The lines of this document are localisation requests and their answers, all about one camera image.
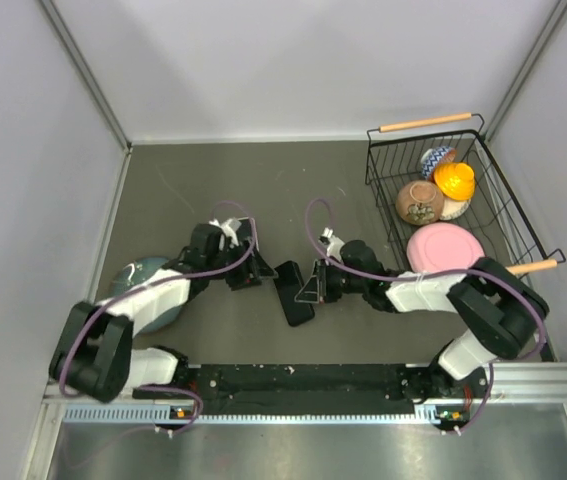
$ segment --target black rectangular object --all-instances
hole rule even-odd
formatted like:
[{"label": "black rectangular object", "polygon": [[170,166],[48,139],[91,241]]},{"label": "black rectangular object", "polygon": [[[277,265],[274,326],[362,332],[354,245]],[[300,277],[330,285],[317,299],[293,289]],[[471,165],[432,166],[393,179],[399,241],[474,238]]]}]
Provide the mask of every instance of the black rectangular object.
[{"label": "black rectangular object", "polygon": [[314,318],[314,307],[309,303],[298,303],[294,297],[303,287],[299,264],[289,260],[275,268],[278,278],[274,279],[283,313],[291,327],[297,327]]}]

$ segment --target wire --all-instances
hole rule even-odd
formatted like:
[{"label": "wire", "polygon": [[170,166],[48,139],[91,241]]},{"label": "wire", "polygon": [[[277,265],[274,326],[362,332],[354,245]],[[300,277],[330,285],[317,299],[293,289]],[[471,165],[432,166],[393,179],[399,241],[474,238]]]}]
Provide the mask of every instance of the wire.
[{"label": "wire", "polygon": [[[192,428],[192,426],[194,425],[194,422],[196,422],[198,420],[198,418],[201,416],[201,414],[203,413],[203,399],[201,397],[199,397],[196,393],[191,392],[189,390],[182,390],[180,388],[175,388],[175,387],[163,387],[163,386],[154,386],[154,385],[145,385],[145,386],[139,387],[139,389],[146,390],[146,391],[149,391],[149,392],[167,392],[167,393],[176,393],[176,394],[180,394],[180,395],[186,395],[186,396],[190,397],[192,400],[194,400],[194,402],[196,403],[197,406],[196,406],[190,420],[187,423],[185,423],[178,430],[173,430],[172,431],[173,433],[171,434],[170,438],[173,438],[175,435],[180,435],[183,432]],[[137,433],[137,432],[147,432],[147,431],[150,431],[150,430],[157,431],[157,428],[159,428],[159,427],[156,427],[156,426],[153,426],[153,425],[142,425],[142,426],[139,426],[139,427],[127,429],[124,432],[121,432],[116,437],[108,440],[105,444],[103,444],[99,448],[97,448],[96,451],[92,452],[90,454],[90,456],[81,460],[78,463],[72,463],[72,461],[70,460],[69,445],[68,445],[68,441],[65,440],[63,442],[63,457],[64,457],[64,460],[65,460],[65,464],[66,464],[67,468],[70,469],[70,470],[78,470],[79,468],[82,468],[85,465],[87,465],[88,463],[90,463],[92,460],[94,460],[96,457],[98,457],[101,453],[103,453],[105,450],[110,448],[112,445],[114,445],[119,440],[123,439],[124,437],[127,437],[127,436],[132,435],[133,433]]]},{"label": "wire", "polygon": [[248,213],[248,211],[240,204],[233,202],[231,200],[223,200],[221,202],[218,202],[213,209],[213,212],[217,210],[217,208],[219,206],[222,205],[228,205],[228,206],[232,206],[232,207],[236,207],[238,208],[243,215],[245,215],[246,217],[248,217],[250,219],[250,225],[252,227],[252,238],[250,238],[250,245],[247,249],[247,251],[243,254],[243,256],[241,258],[239,258],[236,262],[223,267],[223,268],[219,268],[218,270],[211,270],[208,272],[196,272],[196,273],[181,273],[178,275],[174,275],[171,277],[166,277],[166,278],[162,278],[161,280],[156,280],[154,282],[148,283],[147,285],[142,285],[139,286],[137,288],[134,288],[132,290],[128,290],[127,292],[117,296],[117,297],[113,297],[110,300],[108,300],[107,302],[105,302],[103,305],[101,305],[91,316],[90,318],[88,318],[87,322],[85,322],[85,325],[83,326],[83,328],[81,329],[81,331],[79,332],[79,334],[76,336],[76,340],[74,340],[74,343],[72,344],[72,347],[70,348],[70,351],[67,354],[67,357],[65,358],[65,363],[63,364],[63,368],[61,369],[61,374],[59,375],[59,390],[61,391],[61,393],[66,396],[66,397],[79,397],[81,394],[77,393],[77,394],[73,394],[70,393],[66,390],[66,385],[67,385],[67,376],[68,373],[70,371],[70,365],[72,364],[72,360],[74,360],[74,357],[76,356],[76,352],[78,351],[79,347],[81,346],[81,343],[83,343],[83,340],[85,340],[85,337],[87,336],[88,332],[90,331],[90,329],[92,328],[92,326],[96,323],[96,321],[99,319],[99,317],[108,309],[111,308],[112,306],[116,305],[117,303],[133,297],[134,295],[136,295],[137,293],[140,293],[144,290],[150,289],[150,288],[154,288],[154,287],[158,287],[160,285],[164,285],[166,283],[169,282],[173,282],[174,280],[181,280],[181,279],[192,279],[192,278],[205,278],[205,277],[214,277],[216,275],[222,275],[224,273],[229,272],[230,270],[238,267],[240,264],[242,264],[245,260],[248,259],[248,257],[252,254],[252,252],[254,251],[254,247],[256,246],[256,228],[254,226],[254,221],[252,220],[252,217],[250,216],[250,214]]},{"label": "wire", "polygon": [[[377,280],[377,281],[380,281],[380,282],[408,283],[408,282],[421,281],[421,280],[424,280],[424,279],[445,277],[447,275],[473,275],[473,276],[476,276],[476,277],[483,278],[483,279],[485,279],[489,282],[492,282],[492,283],[498,285],[503,290],[505,290],[507,293],[512,295],[516,300],[518,300],[521,303],[521,305],[523,305],[523,307],[525,307],[525,309],[529,312],[531,317],[534,319],[534,322],[536,323],[536,327],[539,331],[539,337],[537,339],[536,345],[534,346],[534,348],[530,352],[519,357],[518,360],[525,360],[527,358],[530,358],[533,355],[536,355],[537,353],[539,353],[541,351],[541,349],[545,345],[545,342],[546,342],[546,339],[547,339],[547,333],[546,333],[546,330],[545,330],[545,325],[543,324],[543,319],[538,314],[538,312],[534,309],[534,307],[530,304],[530,302],[527,301],[527,299],[523,295],[521,295],[519,292],[517,292],[514,288],[512,288],[506,282],[504,282],[500,278],[498,278],[498,277],[496,277],[496,276],[494,276],[490,273],[482,272],[480,270],[475,270],[475,269],[455,268],[455,269],[452,269],[452,270],[445,270],[445,271],[442,271],[442,272],[428,273],[426,275],[417,276],[417,277],[402,277],[402,278],[399,278],[399,277],[383,277],[383,276],[380,276],[380,275],[374,275],[374,274],[363,272],[363,271],[360,271],[360,270],[355,270],[355,269],[350,268],[346,265],[343,265],[341,262],[336,261],[334,258],[330,258],[325,253],[324,248],[321,247],[321,245],[319,245],[319,243],[314,239],[314,237],[312,236],[312,229],[310,228],[310,214],[312,213],[312,210],[314,209],[314,207],[319,203],[322,204],[327,209],[327,212],[328,212],[328,215],[329,215],[328,227],[331,228],[331,229],[333,228],[334,215],[332,213],[332,207],[330,206],[329,202],[327,200],[325,200],[324,198],[315,198],[310,203],[308,203],[307,207],[305,208],[305,232],[307,234],[307,237],[308,237],[310,243],[314,247],[314,249],[318,252],[318,254],[322,258],[329,261],[331,265],[334,265],[335,267],[337,267],[337,268],[339,268],[339,269],[341,269],[345,272],[351,273],[352,275],[357,275],[359,277],[368,278],[370,280]],[[490,394],[492,392],[492,387],[494,385],[494,367],[492,366],[491,362],[488,363],[488,369],[489,369],[489,372],[490,372],[490,379],[488,381],[488,385],[487,385],[487,388],[485,390],[485,395],[483,397],[483,400],[481,401],[479,407],[477,408],[476,412],[474,413],[474,415],[472,416],[470,421],[458,430],[459,434],[466,431],[471,425],[474,424],[474,422],[476,421],[478,416],[480,416],[480,414],[483,412],[483,409],[484,409],[484,407],[487,403],[487,400],[490,397]]]}]

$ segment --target black dish rack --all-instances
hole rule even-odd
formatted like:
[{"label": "black dish rack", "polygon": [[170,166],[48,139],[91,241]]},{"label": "black dish rack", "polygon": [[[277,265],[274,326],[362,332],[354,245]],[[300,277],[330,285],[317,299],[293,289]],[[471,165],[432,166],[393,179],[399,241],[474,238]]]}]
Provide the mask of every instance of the black dish rack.
[{"label": "black dish rack", "polygon": [[[394,140],[373,137],[407,128],[447,122],[480,121],[478,130],[454,130]],[[476,191],[467,211],[451,223],[472,232],[485,254],[504,265],[515,265],[565,257],[560,249],[547,253],[512,188],[481,137],[485,121],[479,114],[464,113],[449,117],[387,125],[368,130],[365,183],[374,192],[376,206],[387,232],[396,268],[410,270],[407,243],[418,227],[403,221],[395,206],[399,190],[412,180],[422,180],[420,159],[430,148],[451,146],[457,150],[457,162],[465,162],[475,172]]]}]

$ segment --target wooden handle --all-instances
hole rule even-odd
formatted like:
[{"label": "wooden handle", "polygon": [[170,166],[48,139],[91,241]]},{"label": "wooden handle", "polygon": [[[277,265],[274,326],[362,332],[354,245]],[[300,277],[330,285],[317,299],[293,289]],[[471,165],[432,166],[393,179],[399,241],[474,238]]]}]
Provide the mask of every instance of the wooden handle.
[{"label": "wooden handle", "polygon": [[539,270],[548,270],[558,266],[559,262],[554,258],[548,258],[540,262],[524,263],[522,265],[512,265],[507,267],[508,271],[514,275],[523,275],[531,272],[538,272]]},{"label": "wooden handle", "polygon": [[379,132],[396,132],[397,130],[406,130],[408,128],[427,127],[428,125],[438,125],[439,123],[460,122],[472,118],[471,113],[457,113],[456,115],[448,115],[447,117],[426,118],[425,120],[415,120],[413,122],[393,123],[392,125],[383,125],[379,127]]}]

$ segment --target robotic arm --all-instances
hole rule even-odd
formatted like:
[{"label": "robotic arm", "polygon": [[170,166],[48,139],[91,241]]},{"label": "robotic arm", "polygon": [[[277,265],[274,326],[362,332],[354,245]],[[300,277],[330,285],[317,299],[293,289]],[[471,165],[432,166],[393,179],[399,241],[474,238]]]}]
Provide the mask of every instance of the robotic arm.
[{"label": "robotic arm", "polygon": [[[515,359],[532,338],[536,323],[505,289],[476,277],[446,275],[422,279],[413,272],[385,269],[362,240],[347,243],[325,229],[320,237],[327,255],[345,266],[384,277],[417,277],[412,282],[382,282],[349,274],[325,259],[316,260],[312,277],[296,297],[298,302],[331,303],[343,294],[357,293],[374,309],[385,312],[431,310],[458,313],[468,330],[447,345],[432,361],[432,382],[459,381],[496,358]],[[505,267],[481,258],[472,267],[489,273],[520,293],[542,319],[547,303]]]},{"label": "robotic arm", "polygon": [[[230,289],[239,290],[260,285],[262,279],[275,278],[276,272],[255,248],[245,262],[225,274],[176,278],[153,285],[182,274],[226,267],[246,253],[252,236],[249,219],[231,218],[223,223],[213,220],[196,225],[190,244],[179,256],[136,287],[152,288],[128,297],[124,294],[100,315],[71,361],[67,385],[101,402],[109,402],[126,388],[170,383],[177,369],[187,369],[186,357],[163,347],[132,350],[132,338],[160,316],[176,312],[178,307],[192,301],[208,287],[210,280],[223,279]],[[52,378],[60,378],[68,352],[86,321],[109,301],[79,302],[72,307],[50,363]]]}]

